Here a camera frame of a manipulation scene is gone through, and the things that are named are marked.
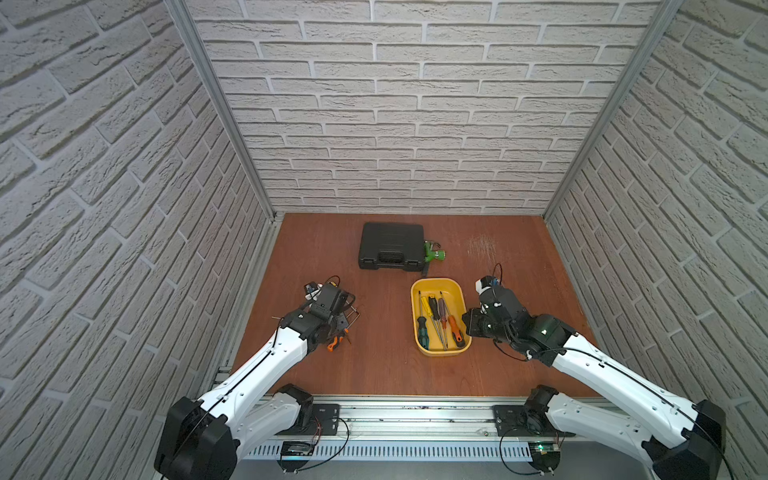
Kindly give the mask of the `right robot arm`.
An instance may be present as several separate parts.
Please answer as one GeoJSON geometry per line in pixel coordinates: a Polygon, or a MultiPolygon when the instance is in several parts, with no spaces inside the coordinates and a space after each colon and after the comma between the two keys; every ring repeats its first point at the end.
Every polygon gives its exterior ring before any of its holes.
{"type": "Polygon", "coordinates": [[[531,315],[493,276],[475,283],[480,305],[464,313],[467,333],[509,345],[587,385],[617,406],[585,404],[553,387],[531,391],[517,421],[588,438],[650,468],[659,479],[715,479],[725,467],[726,415],[709,400],[695,403],[616,362],[564,321],[531,315]]]}

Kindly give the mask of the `orange screwdriver long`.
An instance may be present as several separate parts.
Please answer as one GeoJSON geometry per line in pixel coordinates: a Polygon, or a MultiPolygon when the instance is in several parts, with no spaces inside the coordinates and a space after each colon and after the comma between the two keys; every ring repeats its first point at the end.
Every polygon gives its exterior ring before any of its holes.
{"type": "Polygon", "coordinates": [[[447,326],[448,326],[448,335],[452,338],[455,346],[459,349],[462,349],[465,347],[466,342],[464,339],[464,336],[461,332],[461,329],[459,328],[459,325],[453,315],[450,314],[450,311],[447,307],[447,326]]]}

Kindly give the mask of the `aluminium front rail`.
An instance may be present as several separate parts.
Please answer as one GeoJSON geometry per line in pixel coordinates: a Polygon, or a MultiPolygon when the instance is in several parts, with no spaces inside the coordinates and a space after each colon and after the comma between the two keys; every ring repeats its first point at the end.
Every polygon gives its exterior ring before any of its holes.
{"type": "MultiPolygon", "coordinates": [[[[344,453],[352,456],[356,448],[371,447],[375,454],[396,457],[440,458],[473,456],[481,448],[498,450],[519,447],[530,452],[556,451],[565,436],[498,436],[490,405],[485,402],[435,401],[396,402],[372,398],[355,399],[339,404],[339,425],[335,436],[321,436],[317,453],[324,453],[334,442],[344,445],[344,453]]],[[[311,436],[273,436],[257,446],[246,457],[256,456],[277,440],[296,443],[311,436]]]]}

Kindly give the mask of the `yellow storage box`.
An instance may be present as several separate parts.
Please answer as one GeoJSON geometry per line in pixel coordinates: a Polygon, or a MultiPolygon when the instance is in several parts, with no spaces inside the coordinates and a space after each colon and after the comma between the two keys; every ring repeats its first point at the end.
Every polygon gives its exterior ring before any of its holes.
{"type": "Polygon", "coordinates": [[[449,278],[417,280],[410,290],[414,339],[430,357],[459,355],[472,344],[462,315],[467,312],[463,291],[449,278]]]}

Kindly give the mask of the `black yellow cap screwdriver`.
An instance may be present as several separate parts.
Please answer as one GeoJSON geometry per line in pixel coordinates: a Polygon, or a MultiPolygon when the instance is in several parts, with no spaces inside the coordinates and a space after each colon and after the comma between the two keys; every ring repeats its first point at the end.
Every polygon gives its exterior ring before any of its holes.
{"type": "Polygon", "coordinates": [[[428,299],[427,299],[427,303],[428,303],[428,306],[429,306],[430,311],[431,311],[431,317],[432,317],[433,324],[434,324],[435,330],[437,332],[438,338],[439,338],[439,340],[441,342],[441,345],[442,345],[443,349],[446,350],[447,349],[447,343],[446,343],[446,340],[445,340],[445,337],[444,337],[443,331],[442,331],[442,326],[441,326],[441,322],[440,322],[440,316],[439,316],[438,308],[437,308],[437,299],[434,296],[429,296],[428,299]]]}

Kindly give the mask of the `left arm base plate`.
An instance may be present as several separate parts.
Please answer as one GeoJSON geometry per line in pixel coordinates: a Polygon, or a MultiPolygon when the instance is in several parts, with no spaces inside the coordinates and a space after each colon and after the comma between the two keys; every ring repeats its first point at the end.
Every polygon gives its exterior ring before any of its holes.
{"type": "Polygon", "coordinates": [[[339,425],[340,405],[337,403],[314,403],[310,410],[302,410],[295,423],[276,436],[335,436],[339,425]]]}

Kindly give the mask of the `yellow handle screwdriver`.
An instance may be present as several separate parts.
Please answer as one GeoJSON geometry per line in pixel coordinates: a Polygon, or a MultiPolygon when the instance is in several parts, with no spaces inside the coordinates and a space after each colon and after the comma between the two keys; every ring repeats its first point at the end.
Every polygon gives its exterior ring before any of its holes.
{"type": "Polygon", "coordinates": [[[427,299],[428,299],[428,297],[424,297],[422,295],[423,307],[427,311],[427,315],[428,315],[428,317],[430,318],[430,320],[432,321],[432,324],[433,324],[433,320],[432,320],[432,317],[431,317],[431,311],[430,311],[430,308],[428,306],[427,299]]]}

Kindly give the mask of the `green black screwdriver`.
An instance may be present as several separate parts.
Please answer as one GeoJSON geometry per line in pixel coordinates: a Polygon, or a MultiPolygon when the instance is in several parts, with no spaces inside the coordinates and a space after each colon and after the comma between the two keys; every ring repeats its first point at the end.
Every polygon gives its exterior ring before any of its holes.
{"type": "Polygon", "coordinates": [[[421,292],[418,292],[418,304],[419,304],[419,317],[417,318],[418,342],[424,350],[428,350],[430,345],[430,339],[429,339],[429,333],[427,329],[427,319],[424,312],[421,292]]]}

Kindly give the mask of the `blue clear handle screwdriver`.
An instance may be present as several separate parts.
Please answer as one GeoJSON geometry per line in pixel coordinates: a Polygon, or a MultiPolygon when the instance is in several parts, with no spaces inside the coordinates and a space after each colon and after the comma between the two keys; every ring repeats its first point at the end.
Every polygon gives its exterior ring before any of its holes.
{"type": "Polygon", "coordinates": [[[441,326],[442,326],[443,335],[444,335],[444,337],[447,337],[447,335],[448,335],[447,307],[446,307],[446,303],[445,303],[445,299],[443,297],[443,294],[440,294],[440,297],[437,299],[437,308],[438,308],[438,313],[439,313],[439,316],[440,316],[440,322],[441,322],[441,326]]]}

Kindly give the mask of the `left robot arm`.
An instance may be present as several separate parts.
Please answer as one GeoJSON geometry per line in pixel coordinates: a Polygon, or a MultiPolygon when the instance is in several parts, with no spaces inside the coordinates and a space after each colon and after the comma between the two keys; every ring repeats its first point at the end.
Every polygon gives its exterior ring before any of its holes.
{"type": "Polygon", "coordinates": [[[182,397],[169,408],[155,471],[164,479],[228,479],[251,451],[281,432],[312,438],[290,454],[313,453],[323,434],[313,396],[293,384],[264,396],[318,347],[339,346],[355,301],[337,282],[307,284],[304,302],[279,318],[257,353],[200,398],[182,397]]]}

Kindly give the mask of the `black plastic tool case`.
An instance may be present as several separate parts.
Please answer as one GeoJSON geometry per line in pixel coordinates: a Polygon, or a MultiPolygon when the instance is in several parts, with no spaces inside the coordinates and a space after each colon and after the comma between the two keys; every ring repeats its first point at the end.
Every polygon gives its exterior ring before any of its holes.
{"type": "Polygon", "coordinates": [[[367,222],[364,224],[358,266],[420,272],[425,266],[424,228],[418,224],[367,222]]]}

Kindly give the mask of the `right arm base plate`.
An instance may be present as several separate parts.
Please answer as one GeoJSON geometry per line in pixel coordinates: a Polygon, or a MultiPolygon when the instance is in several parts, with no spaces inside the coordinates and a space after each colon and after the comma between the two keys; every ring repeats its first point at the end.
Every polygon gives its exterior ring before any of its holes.
{"type": "Polygon", "coordinates": [[[498,436],[573,437],[556,430],[543,413],[530,412],[523,405],[493,405],[491,410],[498,436]]]}

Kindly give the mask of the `orange black screwdriver lower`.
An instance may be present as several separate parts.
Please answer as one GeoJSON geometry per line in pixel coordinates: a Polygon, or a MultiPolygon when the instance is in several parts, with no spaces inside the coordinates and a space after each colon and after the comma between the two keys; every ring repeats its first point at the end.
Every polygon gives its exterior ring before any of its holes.
{"type": "Polygon", "coordinates": [[[340,344],[343,342],[344,339],[345,339],[344,335],[342,334],[336,335],[327,345],[327,350],[329,352],[334,352],[340,346],[340,344]]]}

